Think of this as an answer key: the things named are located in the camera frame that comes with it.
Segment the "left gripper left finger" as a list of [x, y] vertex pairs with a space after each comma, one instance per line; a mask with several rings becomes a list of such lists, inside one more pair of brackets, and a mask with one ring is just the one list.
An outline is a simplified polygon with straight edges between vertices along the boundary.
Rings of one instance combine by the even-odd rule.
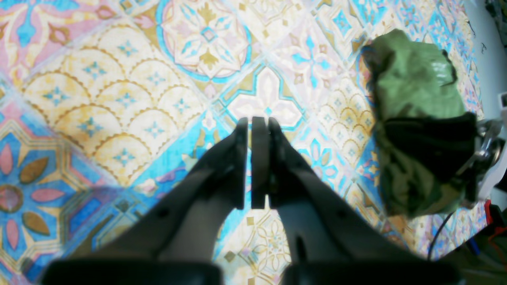
[[90, 255], [58, 260], [44, 285], [221, 285], [211, 259], [229, 213], [243, 209], [248, 119], [121, 236]]

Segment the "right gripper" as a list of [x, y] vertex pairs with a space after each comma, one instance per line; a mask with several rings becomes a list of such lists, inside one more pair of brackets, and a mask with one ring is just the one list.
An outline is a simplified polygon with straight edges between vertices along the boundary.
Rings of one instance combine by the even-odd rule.
[[472, 190], [465, 195], [463, 206], [472, 209], [489, 198], [492, 189], [499, 184], [506, 172], [506, 139], [500, 136], [505, 128], [501, 119], [477, 122], [474, 153], [466, 166], [472, 171]]

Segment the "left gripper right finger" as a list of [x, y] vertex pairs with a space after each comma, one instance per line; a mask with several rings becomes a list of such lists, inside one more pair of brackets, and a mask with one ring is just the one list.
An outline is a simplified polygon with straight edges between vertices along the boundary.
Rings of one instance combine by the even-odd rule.
[[283, 285], [464, 285], [453, 265], [425, 261], [373, 229], [324, 183], [274, 118], [252, 118], [252, 209], [268, 205], [290, 257]]

